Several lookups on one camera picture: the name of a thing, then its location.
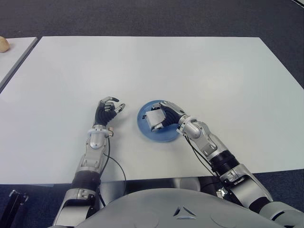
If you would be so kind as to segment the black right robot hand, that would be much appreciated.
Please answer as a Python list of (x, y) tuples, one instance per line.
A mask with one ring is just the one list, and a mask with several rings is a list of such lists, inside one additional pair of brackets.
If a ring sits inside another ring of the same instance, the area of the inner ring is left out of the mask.
[(152, 126), (152, 132), (158, 131), (172, 124), (178, 124), (179, 120), (185, 115), (182, 108), (169, 101), (161, 101), (152, 105), (152, 111), (158, 109), (163, 111), (165, 118), (162, 122)]

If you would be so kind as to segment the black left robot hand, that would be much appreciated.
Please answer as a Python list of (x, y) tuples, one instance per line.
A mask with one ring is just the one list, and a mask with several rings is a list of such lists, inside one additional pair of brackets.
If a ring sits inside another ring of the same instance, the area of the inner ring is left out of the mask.
[(124, 103), (116, 107), (114, 102), (118, 103), (119, 99), (107, 96), (99, 101), (95, 112), (93, 125), (101, 125), (106, 127), (107, 124), (125, 108)]

